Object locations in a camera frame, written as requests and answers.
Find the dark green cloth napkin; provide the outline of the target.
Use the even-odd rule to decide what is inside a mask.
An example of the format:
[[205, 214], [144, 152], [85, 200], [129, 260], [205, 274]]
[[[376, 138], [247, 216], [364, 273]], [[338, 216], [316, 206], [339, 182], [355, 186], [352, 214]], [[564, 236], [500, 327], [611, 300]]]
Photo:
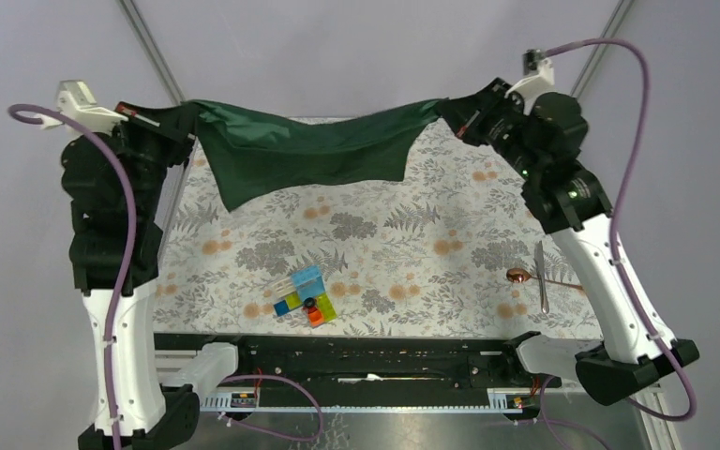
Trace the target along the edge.
[[271, 113], [199, 100], [195, 134], [223, 205], [283, 188], [400, 182], [410, 148], [439, 119], [428, 99], [331, 123], [306, 124]]

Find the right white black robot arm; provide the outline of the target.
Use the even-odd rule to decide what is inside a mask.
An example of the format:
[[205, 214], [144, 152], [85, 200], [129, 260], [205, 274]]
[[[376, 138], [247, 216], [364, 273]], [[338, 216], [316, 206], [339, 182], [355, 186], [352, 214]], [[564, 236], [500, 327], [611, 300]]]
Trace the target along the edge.
[[437, 110], [464, 143], [492, 147], [522, 177], [528, 210], [572, 266], [602, 333], [598, 340], [537, 332], [510, 340], [500, 362], [506, 382], [553, 375], [611, 405], [698, 360], [696, 343], [676, 337], [648, 299], [633, 301], [644, 291], [611, 228], [612, 205], [578, 160], [589, 125], [574, 97], [547, 92], [527, 106], [498, 79]]

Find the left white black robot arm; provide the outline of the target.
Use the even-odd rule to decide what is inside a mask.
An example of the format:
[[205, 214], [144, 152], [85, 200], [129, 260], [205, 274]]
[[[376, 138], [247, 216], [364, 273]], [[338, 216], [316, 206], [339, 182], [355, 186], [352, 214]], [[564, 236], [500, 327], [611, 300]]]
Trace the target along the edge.
[[156, 366], [151, 293], [163, 230], [156, 213], [171, 167], [194, 145], [197, 109], [120, 103], [61, 156], [71, 199], [69, 258], [95, 341], [97, 409], [81, 449], [172, 449], [194, 434], [201, 402], [225, 379], [247, 382], [253, 361], [231, 343], [205, 344], [169, 379]]

